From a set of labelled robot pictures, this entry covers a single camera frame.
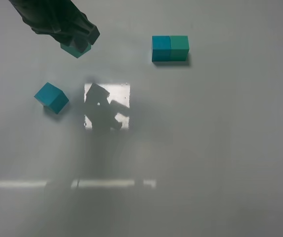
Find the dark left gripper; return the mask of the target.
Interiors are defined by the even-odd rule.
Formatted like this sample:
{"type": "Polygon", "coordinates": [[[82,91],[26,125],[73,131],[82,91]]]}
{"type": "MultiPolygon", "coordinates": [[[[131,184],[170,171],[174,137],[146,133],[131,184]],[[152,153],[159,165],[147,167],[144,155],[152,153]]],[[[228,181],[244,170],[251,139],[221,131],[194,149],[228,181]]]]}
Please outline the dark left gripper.
{"type": "Polygon", "coordinates": [[[65,46],[83,53],[93,45],[100,32],[87,26],[85,15],[70,0],[11,0],[25,24],[38,35],[49,35],[65,46]]]}

